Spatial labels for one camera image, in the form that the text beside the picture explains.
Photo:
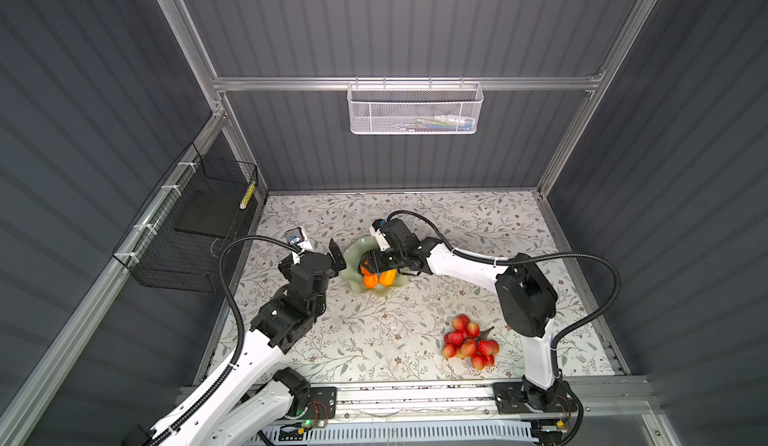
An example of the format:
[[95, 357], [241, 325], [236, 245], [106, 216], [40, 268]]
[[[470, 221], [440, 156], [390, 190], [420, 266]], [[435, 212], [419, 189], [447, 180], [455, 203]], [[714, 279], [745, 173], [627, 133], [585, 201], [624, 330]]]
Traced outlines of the floral table mat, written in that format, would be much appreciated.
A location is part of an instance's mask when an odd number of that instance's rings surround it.
[[[298, 226], [318, 247], [335, 240], [346, 248], [392, 211], [421, 237], [440, 230], [453, 245], [480, 254], [535, 256], [556, 248], [531, 191], [276, 195], [267, 200], [258, 231], [280, 238]], [[491, 368], [443, 356], [444, 337], [460, 314], [489, 329], [499, 344]], [[326, 313], [285, 364], [315, 383], [512, 378], [524, 370], [520, 337], [496, 298], [442, 276], [412, 278], [381, 296], [334, 279]]]

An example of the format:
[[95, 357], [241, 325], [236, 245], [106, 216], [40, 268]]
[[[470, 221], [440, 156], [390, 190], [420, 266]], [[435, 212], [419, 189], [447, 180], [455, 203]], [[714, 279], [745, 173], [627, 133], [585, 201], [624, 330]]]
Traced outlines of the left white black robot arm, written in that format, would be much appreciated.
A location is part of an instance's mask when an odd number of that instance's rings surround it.
[[231, 291], [226, 301], [235, 318], [234, 350], [214, 373], [149, 430], [135, 426], [125, 445], [241, 445], [272, 422], [295, 417], [309, 401], [309, 382], [283, 368], [253, 397], [244, 396], [277, 365], [326, 310], [330, 280], [346, 266], [335, 241], [325, 253], [307, 242], [288, 244], [282, 262], [287, 284], [246, 323]]

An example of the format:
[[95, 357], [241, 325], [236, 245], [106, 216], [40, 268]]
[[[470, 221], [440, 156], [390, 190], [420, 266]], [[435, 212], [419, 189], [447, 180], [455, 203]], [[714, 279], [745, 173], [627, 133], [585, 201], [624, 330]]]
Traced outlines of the yellow marker in basket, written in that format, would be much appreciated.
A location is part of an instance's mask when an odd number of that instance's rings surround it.
[[242, 198], [241, 198], [241, 200], [239, 202], [239, 209], [240, 210], [246, 210], [246, 208], [248, 208], [248, 203], [250, 202], [250, 200], [251, 200], [255, 190], [256, 190], [256, 182], [252, 181], [248, 185], [248, 188], [246, 189], [246, 192], [244, 192], [244, 194], [243, 194], [243, 196], [242, 196]]

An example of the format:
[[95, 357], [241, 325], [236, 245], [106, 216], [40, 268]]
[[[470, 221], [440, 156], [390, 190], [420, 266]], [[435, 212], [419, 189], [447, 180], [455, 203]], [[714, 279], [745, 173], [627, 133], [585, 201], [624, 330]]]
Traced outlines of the green scalloped fruit bowl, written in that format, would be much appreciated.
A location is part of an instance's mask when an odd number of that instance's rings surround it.
[[375, 296], [384, 297], [391, 290], [404, 287], [409, 283], [408, 276], [396, 269], [385, 272], [373, 271], [371, 254], [379, 251], [377, 240], [368, 235], [353, 242], [343, 252], [346, 268], [341, 272], [341, 278], [348, 283], [354, 293], [370, 292]]

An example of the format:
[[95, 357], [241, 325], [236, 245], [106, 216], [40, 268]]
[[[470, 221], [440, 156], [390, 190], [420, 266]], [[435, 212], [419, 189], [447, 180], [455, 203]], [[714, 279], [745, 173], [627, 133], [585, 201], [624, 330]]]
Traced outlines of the large fake orange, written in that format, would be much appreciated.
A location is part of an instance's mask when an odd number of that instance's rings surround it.
[[373, 289], [379, 284], [378, 272], [371, 266], [368, 260], [360, 263], [360, 272], [363, 277], [363, 285], [368, 289]]

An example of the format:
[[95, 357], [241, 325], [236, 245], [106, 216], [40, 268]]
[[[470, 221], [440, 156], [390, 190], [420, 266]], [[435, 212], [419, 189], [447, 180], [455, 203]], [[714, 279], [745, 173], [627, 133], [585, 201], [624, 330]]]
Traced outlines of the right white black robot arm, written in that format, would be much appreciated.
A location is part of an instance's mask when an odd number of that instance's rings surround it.
[[458, 278], [495, 293], [507, 325], [521, 336], [524, 376], [518, 398], [534, 411], [555, 402], [559, 369], [552, 320], [558, 294], [537, 264], [561, 254], [480, 255], [449, 245], [444, 236], [420, 239], [400, 219], [375, 220], [369, 231], [377, 247], [363, 256], [361, 266], [372, 273], [408, 269]]

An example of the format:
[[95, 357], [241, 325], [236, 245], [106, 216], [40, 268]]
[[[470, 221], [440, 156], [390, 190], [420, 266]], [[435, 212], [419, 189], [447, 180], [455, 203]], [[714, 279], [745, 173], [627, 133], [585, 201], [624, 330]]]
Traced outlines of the red fake grape bunch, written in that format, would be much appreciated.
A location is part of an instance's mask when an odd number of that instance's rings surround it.
[[443, 336], [441, 354], [445, 360], [467, 360], [478, 371], [495, 366], [500, 345], [492, 338], [493, 326], [483, 329], [466, 314], [455, 316], [451, 325]]

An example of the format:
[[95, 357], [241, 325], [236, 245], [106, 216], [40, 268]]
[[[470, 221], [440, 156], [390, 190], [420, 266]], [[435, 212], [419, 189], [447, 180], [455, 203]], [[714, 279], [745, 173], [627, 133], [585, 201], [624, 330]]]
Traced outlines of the yellow fake squash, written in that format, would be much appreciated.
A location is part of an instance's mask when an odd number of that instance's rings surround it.
[[391, 269], [379, 274], [379, 283], [384, 287], [390, 287], [394, 284], [397, 278], [397, 270]]

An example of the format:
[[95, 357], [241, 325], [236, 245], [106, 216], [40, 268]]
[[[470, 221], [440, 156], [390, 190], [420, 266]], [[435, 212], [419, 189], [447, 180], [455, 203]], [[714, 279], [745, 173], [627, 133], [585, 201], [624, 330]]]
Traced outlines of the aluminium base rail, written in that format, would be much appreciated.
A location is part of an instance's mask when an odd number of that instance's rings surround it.
[[584, 407], [584, 417], [647, 416], [660, 410], [643, 376], [569, 377], [569, 393], [560, 393], [553, 405], [537, 410], [522, 402], [516, 380], [465, 379], [330, 383], [335, 397], [309, 408], [311, 418], [338, 423], [406, 420], [490, 419], [551, 417], [574, 419], [573, 398]]

